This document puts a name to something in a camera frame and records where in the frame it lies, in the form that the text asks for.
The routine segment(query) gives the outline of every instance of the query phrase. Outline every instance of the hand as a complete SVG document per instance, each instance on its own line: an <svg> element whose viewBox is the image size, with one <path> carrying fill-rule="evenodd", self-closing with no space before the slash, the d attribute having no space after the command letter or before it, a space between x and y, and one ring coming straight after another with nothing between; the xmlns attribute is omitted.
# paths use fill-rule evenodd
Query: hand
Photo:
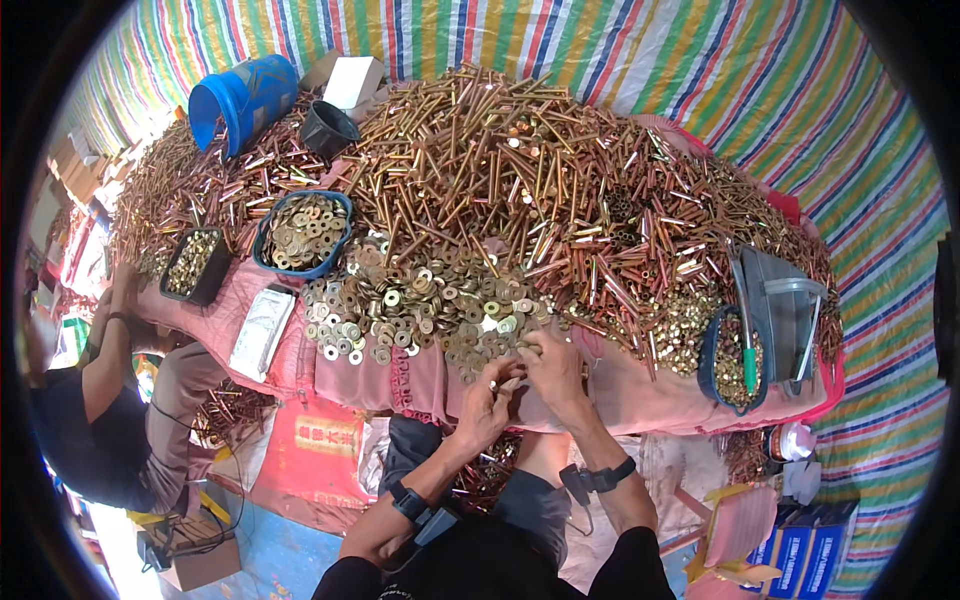
<svg viewBox="0 0 960 600"><path fill-rule="evenodd" d="M515 358L502 357L488 363L476 382L467 388L460 422L451 438L470 458L483 452L503 433L509 418L507 405L523 375L523 368ZM496 398L491 382L496 383Z"/></svg>
<svg viewBox="0 0 960 600"><path fill-rule="evenodd" d="M573 344L543 330L531 331L523 340L542 349L541 354L529 348L517 348L516 351L523 358L540 398L570 429L572 424L593 411L592 403L583 392L583 357Z"/></svg>
<svg viewBox="0 0 960 600"><path fill-rule="evenodd" d="M124 262L117 265L113 273L112 310L124 310L135 306L139 278L140 273L132 264Z"/></svg>
<svg viewBox="0 0 960 600"><path fill-rule="evenodd" d="M113 286L109 286L104 293L100 295L100 299L97 300L97 310L110 310L110 304L113 302Z"/></svg>
<svg viewBox="0 0 960 600"><path fill-rule="evenodd" d="M122 262L117 265L116 270L113 272L113 285L111 287L117 291L129 290L132 287L136 287L139 275L140 273L136 267L129 262Z"/></svg>

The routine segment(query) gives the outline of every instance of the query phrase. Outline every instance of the blue floor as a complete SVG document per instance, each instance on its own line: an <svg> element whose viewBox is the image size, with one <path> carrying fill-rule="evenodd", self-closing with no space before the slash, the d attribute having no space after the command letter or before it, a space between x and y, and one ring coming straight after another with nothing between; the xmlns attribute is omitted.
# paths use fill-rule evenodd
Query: blue floor
<svg viewBox="0 0 960 600"><path fill-rule="evenodd" d="M671 542L673 540L667 540L664 544ZM686 573L684 573L684 567L687 563L693 560L693 556L696 554L697 545L690 544L686 548L677 550L672 554L668 554L662 558L663 560L663 570L666 571L666 581L670 584L670 589L673 590L673 595L678 598L684 597L684 590L686 589Z"/></svg>
<svg viewBox="0 0 960 600"><path fill-rule="evenodd" d="M207 485L210 494L231 515L240 499ZM340 538L310 529L247 502L237 527L243 570L186 593L161 581L167 600L306 600L321 576L337 560Z"/></svg>

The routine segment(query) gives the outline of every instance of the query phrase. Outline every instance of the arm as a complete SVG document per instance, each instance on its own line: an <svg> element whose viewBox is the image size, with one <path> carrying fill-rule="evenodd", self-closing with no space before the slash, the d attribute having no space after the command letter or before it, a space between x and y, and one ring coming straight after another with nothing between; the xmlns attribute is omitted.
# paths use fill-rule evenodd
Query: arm
<svg viewBox="0 0 960 600"><path fill-rule="evenodd" d="M130 265L117 268L109 313L129 315L132 296L136 293L136 269ZM94 422L103 415L120 394L130 363L130 332L121 319L111 319L104 327L100 354L84 367L82 385L86 421Z"/></svg>
<svg viewBox="0 0 960 600"><path fill-rule="evenodd" d="M529 333L525 339L542 348L541 355L528 348L519 349L530 379L543 401L573 436L587 468L596 471L623 464L627 453L607 431L593 403L583 393L580 377L583 358L576 347L545 331ZM634 527L657 531L657 509L639 473L631 473L615 489L598 497L618 536Z"/></svg>
<svg viewBox="0 0 960 600"><path fill-rule="evenodd" d="M93 313L93 323L90 325L90 334L86 337L86 347L80 355L80 361L77 368L82 369L94 360L100 354L100 346L104 342L104 334L107 331L107 317L110 314L110 308L113 303L113 288L104 290L100 296L100 302L97 304L97 310Z"/></svg>
<svg viewBox="0 0 960 600"><path fill-rule="evenodd" d="M477 382L464 394L463 415L453 435L422 465L401 481L430 505L453 477L487 446L496 441L507 424L507 405L522 375L516 360L497 359L483 370ZM499 386L496 399L489 387ZM359 557L382 566L396 550L414 535L413 524L394 508L394 498L387 492L380 496L347 532L340 546L340 558Z"/></svg>

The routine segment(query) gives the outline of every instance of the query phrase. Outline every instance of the blue basket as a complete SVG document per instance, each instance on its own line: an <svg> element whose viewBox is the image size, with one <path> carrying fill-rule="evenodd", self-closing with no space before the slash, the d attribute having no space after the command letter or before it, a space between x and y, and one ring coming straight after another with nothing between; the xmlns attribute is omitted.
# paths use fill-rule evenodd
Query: blue basket
<svg viewBox="0 0 960 600"><path fill-rule="evenodd" d="M283 269L278 269L277 267L271 267L268 264L263 262L263 259L260 258L260 255L263 254L263 244L266 241L267 229L270 227L270 221L274 217L274 213L280 210L287 201L295 200L301 196L307 196L311 194L320 194L326 198L329 198L335 203L338 203L343 208L347 210L347 226L344 228L344 235L340 238L340 241L336 243L333 247L333 252L330 253L330 256L326 258L324 262L317 265L309 271L285 271ZM270 212L267 213L263 219L260 219L260 223L256 226L256 239L253 240L253 262L257 266L266 269L267 271L273 271L274 273L279 273L281 275L286 275L290 277L299 277L301 279L316 279L317 277L325 276L327 273L333 269L333 266L337 264L337 259L340 257L340 250L343 249L344 244L350 238L350 233L352 229L350 228L350 217L353 216L353 204L350 202L350 198L344 196L340 192L326 192L321 190L310 190L305 192L294 192L293 194L287 194L279 202L274 204L274 207L270 209Z"/></svg>
<svg viewBox="0 0 960 600"><path fill-rule="evenodd" d="M297 101L297 69L279 54L244 60L229 71L207 75L190 91L190 131L201 150L227 124L227 156L290 112Z"/></svg>
<svg viewBox="0 0 960 600"><path fill-rule="evenodd" d="M707 330L704 331L704 343L700 347L700 359L697 363L697 383L700 384L700 391L703 392L706 397L724 406L729 406L738 417L743 417L762 404L763 400L767 399L767 387L770 385L770 377L773 376L769 358L770 352L773 351L773 346L768 344L767 340L764 339L763 332L754 327L754 331L760 336L760 343L763 344L763 361L760 363L759 390L757 391L756 398L754 398L753 402L743 407L733 406L725 402L724 399L720 397L720 393L717 392L715 383L716 374L713 371L713 358L717 353L720 321L727 315L739 314L739 308L732 304L724 304L717 310L717 314L713 316L713 319L710 320L709 325L707 325Z"/></svg>

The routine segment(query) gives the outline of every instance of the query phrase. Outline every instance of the chair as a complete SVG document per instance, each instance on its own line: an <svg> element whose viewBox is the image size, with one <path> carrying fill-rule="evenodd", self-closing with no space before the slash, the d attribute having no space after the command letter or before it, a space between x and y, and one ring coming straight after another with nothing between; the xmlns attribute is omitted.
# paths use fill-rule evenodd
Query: chair
<svg viewBox="0 0 960 600"><path fill-rule="evenodd" d="M773 488L738 484L714 490L704 498L705 502L713 502L713 510L679 485L674 495L704 520L703 526L696 531L660 549L663 557L695 541L701 542L696 556L684 568L688 586L705 575L730 580L738 586L757 587L768 579L781 576L779 569L744 562L747 555L773 531L777 516L777 492Z"/></svg>

